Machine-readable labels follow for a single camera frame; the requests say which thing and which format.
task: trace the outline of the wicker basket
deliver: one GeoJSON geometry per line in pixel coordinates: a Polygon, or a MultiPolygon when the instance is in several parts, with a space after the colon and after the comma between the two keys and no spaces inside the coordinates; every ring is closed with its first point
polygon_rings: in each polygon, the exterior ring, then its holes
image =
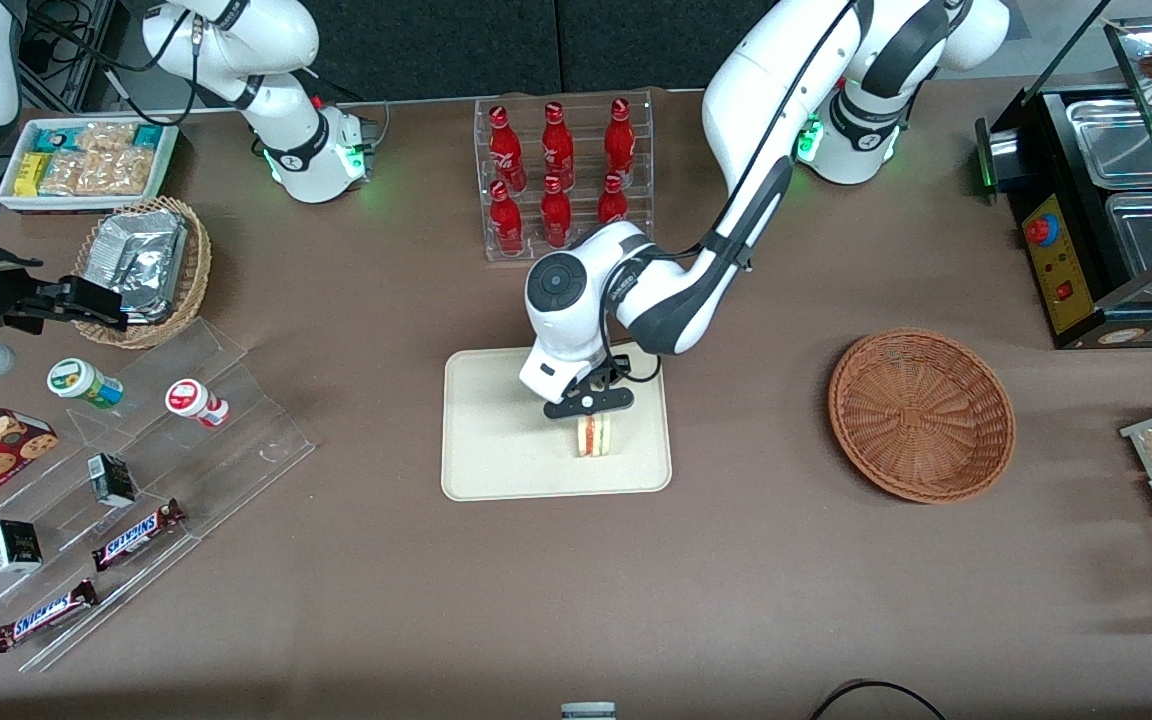
{"type": "Polygon", "coordinates": [[[941,334],[862,338],[829,381],[829,423],[878,487],[948,503],[986,491],[1011,461],[1011,402],[984,361],[941,334]]]}
{"type": "MultiPolygon", "coordinates": [[[[174,200],[172,197],[156,197],[153,200],[137,202],[127,209],[116,210],[116,215],[129,215],[134,213],[147,213],[151,210],[172,210],[180,213],[189,223],[189,236],[185,238],[184,258],[180,260],[180,273],[177,274],[177,287],[172,300],[172,314],[164,323],[157,325],[128,325],[126,332],[118,332],[106,328],[104,325],[94,323],[75,323],[78,333],[83,338],[103,344],[114,344],[123,347],[126,350],[143,350],[146,347],[161,344],[192,321],[198,314],[198,306],[202,306],[202,296],[207,291],[207,273],[211,271],[211,241],[207,238],[207,228],[202,227],[198,215],[183,202],[174,200]]],[[[78,251],[78,263],[74,264],[74,274],[82,275],[83,268],[88,265],[88,255],[91,252],[92,242],[96,241],[98,223],[88,234],[88,242],[83,243],[78,251]]]]}

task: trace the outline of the yellow panel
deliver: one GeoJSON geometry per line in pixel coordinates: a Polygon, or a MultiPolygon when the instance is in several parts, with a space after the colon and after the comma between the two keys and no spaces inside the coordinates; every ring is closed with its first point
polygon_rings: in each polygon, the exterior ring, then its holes
{"type": "Polygon", "coordinates": [[[1029,247],[1029,260],[1034,265],[1038,287],[1043,290],[1043,304],[1047,305],[1052,328],[1055,328],[1056,333],[1062,333],[1092,314],[1094,305],[1092,291],[1087,289],[1087,279],[1083,276],[1083,267],[1074,252],[1074,243],[1069,240],[1069,233],[1064,230],[1064,214],[1060,211],[1056,196],[1048,197],[1038,210],[1033,211],[1033,214],[1025,218],[1020,230],[1026,232],[1030,223],[1047,214],[1056,218],[1059,233],[1055,242],[1039,247],[1034,242],[1028,242],[1028,235],[1025,240],[1029,247]]]}

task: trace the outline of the red bottle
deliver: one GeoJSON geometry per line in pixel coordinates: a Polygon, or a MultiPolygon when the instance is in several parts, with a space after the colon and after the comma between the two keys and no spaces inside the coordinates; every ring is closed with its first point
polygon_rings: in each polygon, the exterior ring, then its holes
{"type": "Polygon", "coordinates": [[[621,192],[621,176],[607,173],[602,182],[602,197],[598,199],[598,222],[614,223],[616,220],[623,220],[628,211],[630,204],[626,200],[626,194],[621,192]]]}
{"type": "Polygon", "coordinates": [[[492,161],[497,176],[509,190],[522,192],[526,187],[526,170],[522,169],[522,143],[509,127],[509,115],[498,105],[488,109],[488,122],[492,123],[492,161]]]}
{"type": "Polygon", "coordinates": [[[509,199],[509,188],[500,181],[492,181],[492,232],[500,252],[522,255],[522,214],[516,202],[509,199]]]}
{"type": "Polygon", "coordinates": [[[545,219],[545,242],[550,247],[566,247],[567,232],[573,227],[573,203],[567,199],[567,192],[563,192],[563,182],[554,174],[545,176],[540,218],[545,219]]]}
{"type": "Polygon", "coordinates": [[[621,187],[634,182],[634,126],[630,124],[630,103],[623,97],[612,101],[612,124],[602,136],[607,152],[607,172],[621,176],[621,187]]]}
{"type": "Polygon", "coordinates": [[[571,190],[576,184],[576,150],[573,131],[563,122],[563,106],[558,103],[545,104],[545,132],[540,136],[540,146],[545,150],[545,172],[556,174],[563,190],[571,190]]]}

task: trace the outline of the control panel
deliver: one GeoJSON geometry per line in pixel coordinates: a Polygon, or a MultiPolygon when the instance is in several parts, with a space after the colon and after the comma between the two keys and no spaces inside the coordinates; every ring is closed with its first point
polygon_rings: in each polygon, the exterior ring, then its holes
{"type": "Polygon", "coordinates": [[[1066,332],[1092,314],[1094,305],[1056,196],[1048,197],[1020,228],[1025,233],[1029,260],[1034,266],[1052,328],[1066,332]]]}

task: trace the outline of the clear acrylic shelf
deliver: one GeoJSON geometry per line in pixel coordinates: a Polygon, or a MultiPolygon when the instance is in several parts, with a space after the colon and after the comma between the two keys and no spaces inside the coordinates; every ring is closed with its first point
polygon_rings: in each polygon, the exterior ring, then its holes
{"type": "Polygon", "coordinates": [[[545,162],[540,136],[545,131],[545,104],[563,105],[567,128],[571,129],[576,149],[576,184],[567,191],[573,205],[573,227],[567,242],[598,225],[598,199],[602,196],[602,177],[607,174],[607,159],[602,151],[602,136],[612,120],[612,100],[617,97],[630,103],[630,124],[634,126],[634,176],[626,188],[628,214],[626,219],[653,237],[655,199],[654,149],[655,129],[652,119],[652,94],[634,92],[586,92],[585,94],[556,94],[550,97],[514,96],[490,97],[473,105],[473,154],[479,174],[479,204],[483,210],[483,244],[490,262],[535,260],[552,251],[545,242],[540,218],[544,197],[545,162]],[[492,232],[492,196],[488,187],[497,179],[492,161],[492,126],[488,109],[502,106],[509,113],[509,127],[522,143],[522,165],[526,169],[526,188],[513,195],[522,213],[522,255],[506,255],[492,232]]]}
{"type": "Polygon", "coordinates": [[[196,320],[180,336],[115,373],[127,387],[124,401],[116,406],[122,410],[100,414],[79,406],[70,411],[83,429],[84,445],[69,439],[73,432],[58,429],[63,442],[44,456],[51,464],[13,480],[17,492],[0,503],[0,520],[33,523],[44,564],[30,574],[0,574],[0,626],[14,623],[83,578],[92,579],[101,602],[78,611],[69,623],[31,635],[8,655],[0,655],[1,662],[20,670],[54,665],[206,533],[314,449],[296,420],[266,397],[238,363],[242,355],[241,347],[196,320]],[[200,379],[229,401],[227,423],[205,429],[166,411],[162,394],[182,377],[200,379]],[[97,452],[113,452],[127,462],[137,487],[131,506],[115,509],[96,502],[88,483],[88,457],[97,452]],[[91,552],[170,498],[188,518],[122,564],[96,573],[91,552]]]}

